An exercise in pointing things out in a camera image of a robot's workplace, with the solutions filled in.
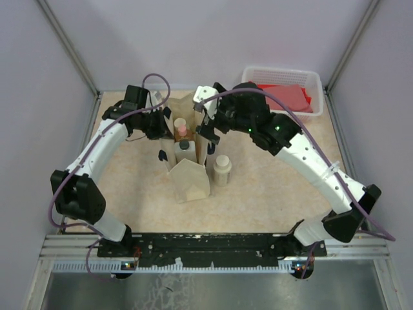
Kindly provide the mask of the orange lotion bottle pink cap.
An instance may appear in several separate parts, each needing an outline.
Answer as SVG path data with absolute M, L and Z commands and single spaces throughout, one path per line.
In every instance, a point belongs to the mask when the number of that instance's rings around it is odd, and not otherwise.
M 186 127 L 186 125 L 180 125 L 177 128 L 176 141 L 180 142 L 183 140 L 194 141 L 193 133 L 190 129 Z

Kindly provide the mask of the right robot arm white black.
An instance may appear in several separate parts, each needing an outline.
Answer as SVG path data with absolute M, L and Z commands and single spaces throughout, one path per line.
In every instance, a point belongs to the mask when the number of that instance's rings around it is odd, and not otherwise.
M 262 150 L 295 168 L 329 202 L 331 211 L 298 222 L 288 239 L 289 250 L 304 255 L 311 245 L 326 239 L 348 243 L 359 231 L 381 196 L 375 185 L 353 180 L 325 156 L 297 116 L 270 111 L 267 99 L 275 96 L 254 83 L 225 90 L 219 83 L 199 86 L 193 97 L 194 110 L 204 113 L 196 132 L 217 145 L 228 131 L 244 132 Z

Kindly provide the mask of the beige canvas tote bag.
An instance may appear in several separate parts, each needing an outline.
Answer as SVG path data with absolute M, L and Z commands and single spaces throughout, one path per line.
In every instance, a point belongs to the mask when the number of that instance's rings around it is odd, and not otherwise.
M 199 136 L 195 129 L 201 124 L 203 114 L 193 110 L 194 93 L 190 92 L 182 98 L 170 98 L 164 104 L 171 110 L 171 139 L 160 139 L 160 151 L 158 158 L 167 168 L 167 176 L 170 178 L 178 203 L 205 199 L 210 196 L 210 180 L 206 170 L 208 140 Z M 190 129 L 196 144 L 197 161 L 183 159 L 179 163 L 176 160 L 174 144 L 177 136 L 177 128 L 174 127 L 176 118 L 184 118 L 186 127 Z

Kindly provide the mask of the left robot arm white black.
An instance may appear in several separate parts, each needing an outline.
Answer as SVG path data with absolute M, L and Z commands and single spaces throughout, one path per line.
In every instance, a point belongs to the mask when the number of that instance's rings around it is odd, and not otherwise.
M 163 112 L 160 93 L 127 86 L 124 98 L 103 113 L 82 153 L 65 170 L 55 170 L 50 177 L 51 205 L 56 212 L 111 241 L 112 250 L 120 256 L 133 251 L 134 240 L 129 226 L 107 210 L 97 184 L 116 150 L 134 131 L 141 131 L 150 140 L 171 138 L 169 116 L 171 112 Z

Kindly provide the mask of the green bottle beige cap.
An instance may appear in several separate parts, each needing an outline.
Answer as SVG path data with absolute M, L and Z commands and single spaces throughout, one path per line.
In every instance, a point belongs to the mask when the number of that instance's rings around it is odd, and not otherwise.
M 181 126 L 186 126 L 186 120 L 184 118 L 176 118 L 174 120 L 174 127 L 178 129 Z

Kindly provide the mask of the white bottle grey cap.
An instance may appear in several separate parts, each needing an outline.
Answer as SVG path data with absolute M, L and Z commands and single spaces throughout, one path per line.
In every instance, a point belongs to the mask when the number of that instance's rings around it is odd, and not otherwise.
M 197 161 L 195 141 L 182 139 L 181 141 L 175 142 L 174 150 L 178 163 L 183 159 L 193 162 Z

